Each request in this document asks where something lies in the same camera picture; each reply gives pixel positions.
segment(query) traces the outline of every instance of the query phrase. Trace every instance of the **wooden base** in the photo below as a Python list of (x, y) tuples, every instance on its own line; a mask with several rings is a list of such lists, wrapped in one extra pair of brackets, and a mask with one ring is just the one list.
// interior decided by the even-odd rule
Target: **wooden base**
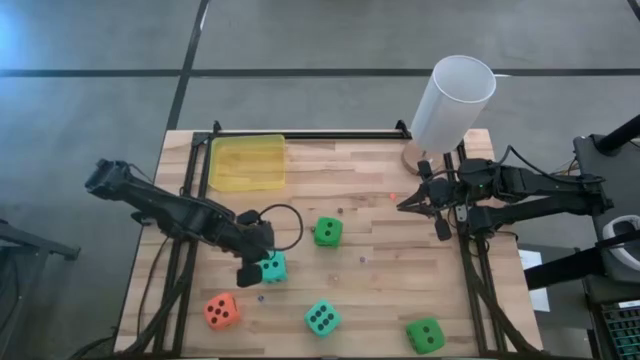
[(444, 163), (442, 154), (426, 152), (420, 149), (418, 145), (416, 145), (415, 141), (411, 140), (402, 151), (402, 164), (408, 172), (413, 175), (418, 175), (418, 162), (422, 160), (429, 161), (432, 172), (441, 170)]

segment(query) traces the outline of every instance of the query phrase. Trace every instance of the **foam dice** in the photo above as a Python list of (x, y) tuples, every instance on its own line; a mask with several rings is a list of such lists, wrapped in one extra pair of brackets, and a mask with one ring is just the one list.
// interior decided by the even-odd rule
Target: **foam dice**
[(284, 252), (269, 252), (269, 259), (260, 261), (262, 269), (262, 282), (273, 284), (287, 280), (287, 260)]
[(313, 240), (318, 246), (338, 247), (342, 235), (342, 222), (334, 218), (321, 217), (316, 224)]
[(214, 330), (222, 330), (240, 320), (236, 300), (229, 293), (213, 297), (204, 306), (204, 318)]
[(304, 321), (316, 335), (325, 337), (340, 324), (342, 317), (326, 300), (320, 300), (307, 312)]
[(425, 318), (407, 325), (407, 336), (411, 347), (420, 355), (436, 351), (445, 344), (442, 329), (434, 318)]

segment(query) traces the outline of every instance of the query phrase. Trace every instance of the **wooden tabletop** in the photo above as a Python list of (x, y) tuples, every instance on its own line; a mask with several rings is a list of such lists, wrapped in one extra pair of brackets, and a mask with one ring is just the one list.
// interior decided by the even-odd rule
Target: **wooden tabletop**
[[(192, 131), (170, 131), (164, 142), (156, 184), (175, 194), (184, 181), (191, 136)], [(493, 158), (487, 130), (470, 130), (465, 142), (468, 157)], [(200, 244), (182, 355), (415, 356), (405, 326), (429, 316), (438, 319), (447, 338), (447, 344), (430, 355), (477, 355), (457, 239), (441, 242), (431, 219), (395, 209), (419, 184), (401, 164), (404, 145), (404, 140), (290, 140), (286, 143), (283, 189), (219, 193), (209, 188), (209, 198), (236, 213), (261, 210), (272, 203), (290, 204), (302, 214), (305, 232), (300, 244), (286, 253), (287, 282), (245, 289), (235, 286), (239, 260), (219, 248)], [(338, 249), (314, 245), (310, 228), (319, 216), (339, 218), (344, 223)], [(266, 217), (273, 222), (276, 245), (285, 246), (295, 239), (298, 224), (291, 213), (274, 210)], [(142, 291), (164, 238), (155, 227), (142, 233), (116, 350), (135, 339)], [(503, 234), (490, 241), (498, 301), (525, 338), (541, 348), (516, 243)], [(170, 246), (165, 246), (154, 274), (144, 323), (159, 306), (169, 250)], [(205, 323), (203, 307), (221, 292), (235, 296), (243, 318), (234, 327), (214, 332)], [(303, 320), (320, 299), (333, 304), (343, 318), (327, 338), (314, 335)], [(493, 344), (488, 312), (483, 310), (487, 338)], [(170, 316), (165, 344), (172, 341), (175, 313), (177, 306)]]

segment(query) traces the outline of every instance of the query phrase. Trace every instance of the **concrete floor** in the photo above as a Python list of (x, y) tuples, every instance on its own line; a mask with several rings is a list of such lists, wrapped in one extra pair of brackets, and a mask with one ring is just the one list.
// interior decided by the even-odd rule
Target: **concrete floor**
[[(179, 69), (199, 3), (4, 0), (0, 69)], [(625, 68), (640, 64), (638, 35), (624, 0), (223, 0), (209, 6), (194, 68), (431, 68), (456, 53), (495, 68)], [(413, 117), (427, 81), (191, 79), (178, 128), (389, 128)], [(82, 246), (75, 263), (47, 265), (30, 358), (65, 358), (117, 325), (140, 227), (83, 183), (101, 157), (154, 173), (177, 83), (0, 78), (0, 218)], [(475, 127), (489, 128), (497, 154), (512, 144), (553, 170), (573, 137), (639, 113), (639, 93), (639, 77), (499, 78)], [(595, 238), (573, 216), (516, 229), (536, 244)]]

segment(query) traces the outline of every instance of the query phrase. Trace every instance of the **teal dice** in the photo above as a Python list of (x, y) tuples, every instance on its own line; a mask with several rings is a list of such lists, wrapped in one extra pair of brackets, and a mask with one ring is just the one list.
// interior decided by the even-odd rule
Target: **teal dice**
[(326, 300), (318, 301), (304, 316), (304, 321), (318, 336), (328, 336), (342, 321), (342, 317)]
[(279, 283), (287, 280), (287, 261), (282, 251), (270, 251), (269, 259), (260, 261), (262, 282), (265, 284)]
[(445, 337), (434, 318), (425, 318), (407, 325), (407, 336), (416, 353), (423, 355), (444, 346)]
[(318, 246), (338, 247), (342, 235), (342, 222), (338, 219), (321, 217), (318, 219), (313, 240)]

